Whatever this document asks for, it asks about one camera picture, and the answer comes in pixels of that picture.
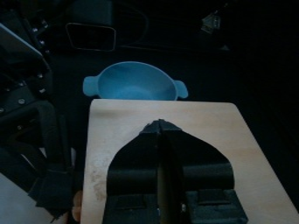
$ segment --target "wooden board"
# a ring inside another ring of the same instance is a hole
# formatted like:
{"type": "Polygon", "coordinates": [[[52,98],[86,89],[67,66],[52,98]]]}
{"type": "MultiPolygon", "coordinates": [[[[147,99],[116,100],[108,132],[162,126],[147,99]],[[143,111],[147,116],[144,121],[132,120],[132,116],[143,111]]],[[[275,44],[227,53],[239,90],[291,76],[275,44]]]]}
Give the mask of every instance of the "wooden board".
{"type": "Polygon", "coordinates": [[[95,100],[90,108],[82,224],[102,223],[108,165],[119,149],[158,119],[174,123],[228,158],[249,223],[299,223],[299,214],[234,104],[95,100]]]}

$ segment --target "cutting board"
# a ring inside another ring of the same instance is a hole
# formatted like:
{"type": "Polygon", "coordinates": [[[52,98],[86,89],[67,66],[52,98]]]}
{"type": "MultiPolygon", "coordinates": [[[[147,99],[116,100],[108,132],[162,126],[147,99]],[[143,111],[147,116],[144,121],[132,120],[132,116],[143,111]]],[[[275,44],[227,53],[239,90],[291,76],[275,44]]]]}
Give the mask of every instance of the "cutting board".
{"type": "Polygon", "coordinates": [[[234,104],[95,100],[90,107],[82,224],[102,223],[108,165],[120,148],[158,119],[174,123],[228,158],[250,224],[299,223],[299,214],[234,104]]]}

